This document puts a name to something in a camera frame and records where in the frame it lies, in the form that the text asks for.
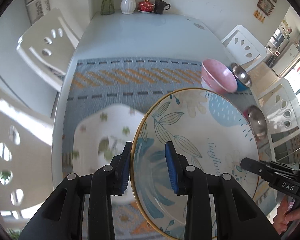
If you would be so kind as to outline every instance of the white chair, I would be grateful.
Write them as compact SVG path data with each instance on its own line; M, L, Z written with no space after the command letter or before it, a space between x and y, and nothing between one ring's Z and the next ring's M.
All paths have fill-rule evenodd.
M300 105L291 85L284 78L261 93L258 99L263 98L272 90L275 92L261 108L269 121L270 133L286 132L298 127L295 132L273 142L273 148L275 148L300 134Z
M56 8L49 11L20 37L18 43L17 52L23 60L48 84L60 91L60 77L66 74L79 43L61 11Z
M221 42L239 65L246 64L259 56L246 68L246 72L252 70L267 56L266 48L242 25L237 25Z
M4 228L23 228L30 219L29 208L53 191L52 128L52 119L0 90L0 223ZM47 131L50 142L49 137L42 138ZM1 178L3 171L10 173L10 179Z

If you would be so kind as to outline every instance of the gold rim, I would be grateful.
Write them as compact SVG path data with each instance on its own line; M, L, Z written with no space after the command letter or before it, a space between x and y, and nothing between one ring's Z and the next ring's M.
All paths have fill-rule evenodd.
M173 240L180 240L179 238L175 238L173 236L169 236L168 234L166 234L165 232L161 231L153 222L152 220L148 217L148 215L146 214L145 210L143 209L142 205L141 205L141 202L139 200L139 197L138 197L138 193L137 193L137 189L136 189L136 185L135 185L135 181L134 181L134 170L133 170L133 160L134 160L134 154L135 154L135 150L136 150L136 145L137 145L137 140L139 138L139 135L140 135L140 131L142 129L142 126L143 124L145 123L146 119L148 118L148 116L150 115L150 113L152 112L152 110L158 105L160 104L165 98L167 98L168 96L172 95L172 94L175 94L177 92L180 92L180 91L183 91L183 90L190 90L190 89L198 89L198 90L203 90L203 91L209 91L211 93L214 93L214 94L217 94L219 96L221 96L222 98L224 98L225 100L227 100L228 102L230 102L227 98L223 97L222 95L216 93L216 92L213 92L211 90L208 90L208 89L203 89L203 88L182 88L182 89L178 89L178 90L175 90L171 93L168 93L167 95L163 96L162 98L160 98L153 106L150 107L150 109L148 110L148 112L146 112L145 116L143 117L141 123L139 124L138 126L138 129L137 129L137 132L134 136L134 139L133 139L133 143L132 143L132 148L131 148L131 155L130 155L130 181L131 181L131 188L132 188L132 192L133 192L133 195L134 195L134 198L136 200L136 203L137 203L137 206L141 212L141 214L143 215L143 217L146 219L146 221L154 228L154 230L156 230L158 233L160 233L161 235L169 238L169 239L173 239ZM233 104L231 103L238 111L239 113L246 119L247 123L249 124L247 118L243 115L243 113L241 113L241 111ZM254 139L255 139L255 142L256 142L256 145L257 145L257 149L258 149L258 144L257 144L257 139L256 139L256 136L254 135L254 133L252 133L253 136L254 136ZM254 198L256 192L257 192L257 187L258 187L258 183L259 183L259 176L258 176L258 180L257 180L257 185L256 185L256 189L254 191L254 194L253 194L253 197L252 199Z

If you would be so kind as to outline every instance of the person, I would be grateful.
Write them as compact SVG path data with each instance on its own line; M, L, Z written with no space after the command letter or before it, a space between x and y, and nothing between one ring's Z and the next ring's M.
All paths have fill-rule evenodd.
M291 211L286 214L288 211L288 199L287 196L284 196L280 205L277 208L277 215L273 218L273 227L280 235L282 232L285 232L288 228L288 223L300 219L300 208Z

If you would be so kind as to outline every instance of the mug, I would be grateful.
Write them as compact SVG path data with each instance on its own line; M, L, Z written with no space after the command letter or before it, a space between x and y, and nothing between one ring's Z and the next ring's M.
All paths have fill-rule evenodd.
M154 13L156 14L163 14L163 11L167 11L171 8L171 5L169 3L166 3L165 1L162 0L156 0L154 2L155 6L154 6Z

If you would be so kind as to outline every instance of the silver screw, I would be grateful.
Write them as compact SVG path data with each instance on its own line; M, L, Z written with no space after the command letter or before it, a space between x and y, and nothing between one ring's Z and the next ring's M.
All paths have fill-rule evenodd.
M112 166L111 165L106 165L103 167L104 171L112 171Z
M70 173L70 174L67 176L67 179L73 180L73 179L75 179L75 177L76 177L76 174Z
M225 180L231 180L231 175L230 175L229 173L224 173L224 174L222 175L222 177L223 177L223 179L225 179Z
M195 170L195 167L192 166L192 165L188 165L188 166L186 166L186 170L187 170L187 171L194 171L194 170Z

